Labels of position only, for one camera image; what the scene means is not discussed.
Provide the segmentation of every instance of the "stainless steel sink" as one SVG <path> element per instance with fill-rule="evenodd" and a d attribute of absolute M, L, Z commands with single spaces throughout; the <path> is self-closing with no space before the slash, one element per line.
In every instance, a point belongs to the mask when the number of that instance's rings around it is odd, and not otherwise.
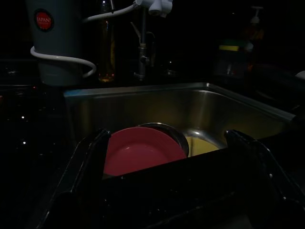
<path fill-rule="evenodd" d="M 259 139 L 285 130 L 294 117 L 209 83 L 73 90 L 65 99 L 75 143 L 99 128 L 159 122 L 223 148 L 227 129 Z"/>

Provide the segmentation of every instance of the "pink plate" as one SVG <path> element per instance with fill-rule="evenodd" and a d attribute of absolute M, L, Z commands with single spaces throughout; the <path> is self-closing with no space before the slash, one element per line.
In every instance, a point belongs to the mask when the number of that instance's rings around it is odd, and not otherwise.
<path fill-rule="evenodd" d="M 120 176 L 184 158 L 184 151 L 165 133 L 147 127 L 127 128 L 111 136 L 104 173 Z"/>

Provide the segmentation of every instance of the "red label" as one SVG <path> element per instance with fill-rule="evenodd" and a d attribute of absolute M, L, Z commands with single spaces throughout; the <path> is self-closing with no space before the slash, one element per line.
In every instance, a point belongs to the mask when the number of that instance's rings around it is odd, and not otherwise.
<path fill-rule="evenodd" d="M 35 15 L 37 26 L 43 30 L 49 30 L 53 25 L 53 19 L 47 12 L 37 12 Z"/>

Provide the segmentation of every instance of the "metal bowl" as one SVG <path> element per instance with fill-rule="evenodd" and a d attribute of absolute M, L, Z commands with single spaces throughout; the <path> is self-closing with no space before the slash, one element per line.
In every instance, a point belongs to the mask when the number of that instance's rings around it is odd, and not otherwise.
<path fill-rule="evenodd" d="M 189 144 L 187 143 L 187 140 L 185 136 L 173 128 L 170 125 L 162 124 L 162 123 L 145 123 L 138 125 L 141 127 L 148 127 L 148 128 L 153 128 L 159 131 L 162 131 L 163 133 L 167 134 L 170 136 L 178 145 L 182 148 L 186 156 L 188 157 L 189 155 Z"/>

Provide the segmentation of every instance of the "white hose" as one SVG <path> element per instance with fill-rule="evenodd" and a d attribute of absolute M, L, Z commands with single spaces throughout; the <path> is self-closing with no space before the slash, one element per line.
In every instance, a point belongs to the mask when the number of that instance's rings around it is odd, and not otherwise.
<path fill-rule="evenodd" d="M 87 61 L 87 60 L 83 60 L 80 58 L 75 58 L 75 57 L 70 57 L 70 56 L 57 56 L 57 55 L 48 55 L 48 54 L 42 54 L 42 53 L 38 53 L 35 51 L 35 47 L 33 46 L 30 49 L 30 52 L 33 56 L 37 57 L 37 58 L 41 58 L 41 59 L 45 59 L 45 60 L 51 60 L 51 61 L 67 61 L 67 62 L 73 62 L 73 63 L 80 63 L 80 64 L 84 64 L 87 65 L 89 67 L 91 67 L 92 69 L 83 74 L 82 76 L 88 77 L 92 74 L 94 74 L 96 72 L 96 66 L 94 63 Z"/>
<path fill-rule="evenodd" d="M 91 21 L 95 21 L 95 20 L 99 20 L 99 19 L 116 17 L 116 16 L 119 16 L 119 15 L 122 15 L 122 14 L 129 13 L 129 12 L 133 11 L 134 9 L 136 9 L 137 7 L 138 7 L 138 5 L 136 3 L 134 3 L 133 5 L 131 5 L 129 7 L 126 7 L 126 8 L 121 9 L 121 10 L 117 10 L 113 13 L 109 12 L 109 13 L 102 13 L 102 14 L 90 16 L 88 18 L 85 18 L 82 22 L 87 23 L 87 22 L 91 22 Z"/>

